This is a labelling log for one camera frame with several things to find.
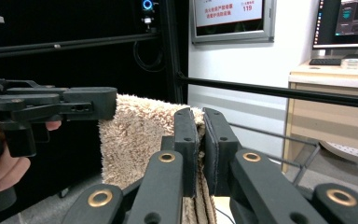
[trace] blue light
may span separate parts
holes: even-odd
[[[153,3],[151,0],[144,0],[142,3],[142,6],[144,7],[144,10],[152,10],[153,9]]]

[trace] desk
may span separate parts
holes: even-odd
[[[358,69],[301,64],[291,71],[289,88],[358,95]],[[358,108],[290,99],[286,135],[358,148]],[[285,140],[283,158],[293,161],[301,143]]]

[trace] fluffy towel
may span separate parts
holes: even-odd
[[[100,121],[103,182],[124,189],[141,178],[149,158],[160,151],[161,137],[173,135],[173,115],[188,105],[117,95],[114,119]],[[190,108],[194,114],[199,137],[205,134],[203,112]],[[203,152],[199,154],[197,198],[184,198],[183,223],[216,223],[213,197],[209,195],[202,174]]]

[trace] white wall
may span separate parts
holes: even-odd
[[[275,41],[265,44],[194,46],[189,43],[188,75],[273,87],[288,87],[291,69],[311,55],[317,0],[277,0]],[[228,122],[284,133],[286,99],[189,86],[188,104],[222,112]],[[282,155],[282,139],[232,128],[243,146]]]

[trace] black curtain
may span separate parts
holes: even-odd
[[[0,49],[145,33],[140,0],[5,0],[0,15],[5,19]],[[0,57],[0,78],[69,88],[109,86],[120,94],[167,101],[165,71],[142,69],[134,60],[133,44]],[[160,46],[158,38],[141,41],[138,56],[151,63]],[[15,187],[18,200],[0,213],[0,221],[101,172],[100,144],[97,121],[67,121],[50,132],[49,143],[37,144],[30,170]]]

